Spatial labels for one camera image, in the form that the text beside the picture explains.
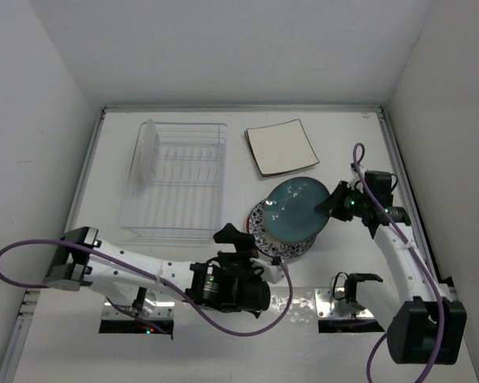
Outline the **blue white floral plate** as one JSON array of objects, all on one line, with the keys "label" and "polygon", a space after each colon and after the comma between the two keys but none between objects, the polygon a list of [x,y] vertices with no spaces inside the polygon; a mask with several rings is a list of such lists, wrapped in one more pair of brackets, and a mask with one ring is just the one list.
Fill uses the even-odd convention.
[{"label": "blue white floral plate", "polygon": [[262,199],[252,209],[260,213],[263,220],[261,252],[267,257],[279,256],[284,260],[302,257],[315,243],[317,234],[312,224],[307,224],[299,214],[286,212],[278,201]]}]

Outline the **red teal floral plate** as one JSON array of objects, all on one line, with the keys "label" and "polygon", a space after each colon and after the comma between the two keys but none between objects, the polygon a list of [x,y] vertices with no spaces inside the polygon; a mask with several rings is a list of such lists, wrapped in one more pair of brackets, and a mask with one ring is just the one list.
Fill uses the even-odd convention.
[{"label": "red teal floral plate", "polygon": [[254,237],[255,249],[260,253],[260,245],[263,241],[263,220],[257,210],[251,210],[246,219],[245,228],[247,233]]}]

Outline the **teal blossom plate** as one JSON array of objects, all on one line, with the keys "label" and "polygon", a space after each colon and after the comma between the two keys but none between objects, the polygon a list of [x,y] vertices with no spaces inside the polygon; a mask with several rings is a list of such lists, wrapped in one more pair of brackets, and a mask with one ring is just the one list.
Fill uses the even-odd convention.
[{"label": "teal blossom plate", "polygon": [[297,243],[315,237],[327,225],[329,215],[315,207],[331,194],[317,179],[299,176],[283,181],[262,202],[264,226],[280,242]]}]

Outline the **square cream plate black rim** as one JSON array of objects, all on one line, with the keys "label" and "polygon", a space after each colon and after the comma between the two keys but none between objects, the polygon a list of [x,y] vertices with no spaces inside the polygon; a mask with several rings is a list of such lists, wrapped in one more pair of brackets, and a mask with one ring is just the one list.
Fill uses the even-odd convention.
[{"label": "square cream plate black rim", "polygon": [[264,177],[297,172],[319,164],[300,119],[248,128],[248,134]]}]

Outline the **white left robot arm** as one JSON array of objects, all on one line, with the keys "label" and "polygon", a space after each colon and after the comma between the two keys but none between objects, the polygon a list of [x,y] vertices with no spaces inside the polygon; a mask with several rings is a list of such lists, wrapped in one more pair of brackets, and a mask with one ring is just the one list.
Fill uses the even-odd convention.
[{"label": "white left robot arm", "polygon": [[246,311],[259,316],[269,307],[270,284],[283,277],[280,267],[259,258],[253,235],[232,224],[216,232],[218,244],[231,244],[204,263],[177,262],[123,250],[99,239],[94,227],[65,234],[43,279],[45,286],[67,291],[82,287],[110,298],[118,306],[145,310],[149,294],[162,293],[181,302],[222,313]]}]

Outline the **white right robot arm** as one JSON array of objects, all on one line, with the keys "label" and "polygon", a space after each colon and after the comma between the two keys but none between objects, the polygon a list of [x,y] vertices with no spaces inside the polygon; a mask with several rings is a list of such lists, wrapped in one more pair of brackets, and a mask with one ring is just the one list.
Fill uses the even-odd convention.
[{"label": "white right robot arm", "polygon": [[391,358],[398,364],[453,365],[461,348],[467,313],[430,276],[410,217],[393,205],[393,176],[367,171],[342,181],[315,212],[343,222],[359,218],[386,259],[395,286],[374,273],[350,273],[336,299],[350,312],[369,310],[385,330]]}]

